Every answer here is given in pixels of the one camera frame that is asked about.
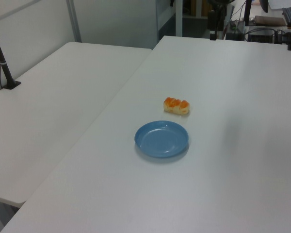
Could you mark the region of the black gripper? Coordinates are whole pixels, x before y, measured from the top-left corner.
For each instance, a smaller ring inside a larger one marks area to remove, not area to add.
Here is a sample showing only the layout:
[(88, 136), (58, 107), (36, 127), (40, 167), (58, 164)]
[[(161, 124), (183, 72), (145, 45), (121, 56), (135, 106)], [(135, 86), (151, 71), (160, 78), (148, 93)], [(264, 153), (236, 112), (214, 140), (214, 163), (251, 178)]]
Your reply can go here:
[(210, 40), (217, 39), (216, 28), (217, 28), (217, 12), (208, 11), (208, 29), (210, 30)]

